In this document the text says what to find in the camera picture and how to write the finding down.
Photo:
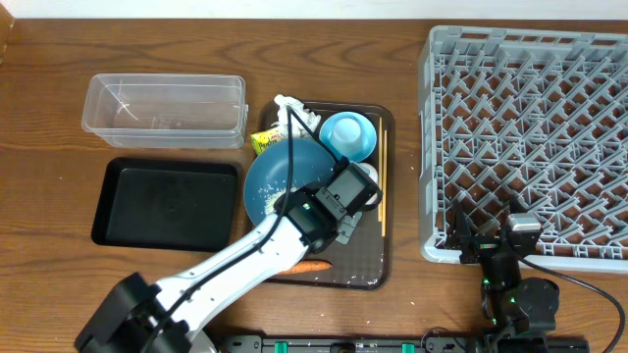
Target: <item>blue bowl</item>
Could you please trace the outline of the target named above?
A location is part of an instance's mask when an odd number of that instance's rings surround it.
[[[296,138],[292,141],[292,187],[299,188],[312,181],[327,181],[334,172],[334,159],[317,142]],[[254,225],[266,217],[266,203],[281,190],[288,178],[288,141],[283,140],[266,149],[251,165],[244,181],[244,208]]]
[[[334,131],[334,126],[340,119],[353,119],[360,125],[360,129],[362,130],[362,146],[360,150],[351,154],[350,156],[344,156],[348,158],[349,161],[359,163],[367,159],[371,153],[375,150],[375,146],[377,145],[377,132],[375,131],[375,127],[371,122],[363,115],[353,112],[340,112],[330,116],[323,125],[321,126],[321,132],[319,133],[319,138],[321,142],[325,143],[327,147],[329,147],[332,152],[336,155],[338,159],[342,157],[342,154],[336,149],[336,147],[331,142],[332,131]]]

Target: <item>black plastic tray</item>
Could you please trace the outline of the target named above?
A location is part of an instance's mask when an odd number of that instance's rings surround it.
[[[295,283],[338,288],[372,290],[382,286],[389,277],[391,270],[391,238],[393,224],[393,170],[394,170],[394,118],[386,108],[361,104],[340,104],[323,102],[304,102],[305,106],[321,115],[316,133],[323,122],[338,112],[356,112],[364,115],[371,121],[375,130],[382,127],[388,131],[388,182],[387,182],[387,229],[386,236],[382,237],[382,224],[378,221],[377,210],[364,213],[355,233],[346,245],[334,241],[324,252],[310,255],[308,259],[321,259],[331,262],[334,266],[325,271],[299,275],[276,276],[268,281]],[[277,120],[278,107],[269,102],[262,110],[259,130],[271,127]],[[380,171],[378,164],[379,145],[364,162]]]
[[[227,164],[116,158],[91,230],[99,245],[220,251],[229,243],[237,170]]]

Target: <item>carrot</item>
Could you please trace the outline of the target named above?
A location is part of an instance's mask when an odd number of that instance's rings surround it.
[[[332,263],[325,260],[303,260],[292,266],[291,269],[282,271],[277,275],[296,275],[314,271],[324,271],[330,269],[332,266]]]

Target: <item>white dish rack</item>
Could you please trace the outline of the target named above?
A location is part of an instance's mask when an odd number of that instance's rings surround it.
[[[516,197],[553,269],[628,273],[628,36],[437,26],[419,58],[421,252],[445,250],[457,199],[495,233]]]

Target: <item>yellow wrapper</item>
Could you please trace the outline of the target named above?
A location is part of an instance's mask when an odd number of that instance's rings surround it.
[[[277,126],[266,131],[253,133],[251,135],[251,143],[253,144],[253,149],[258,156],[268,147],[285,139],[285,137],[281,134],[281,129],[282,128],[280,126]]]

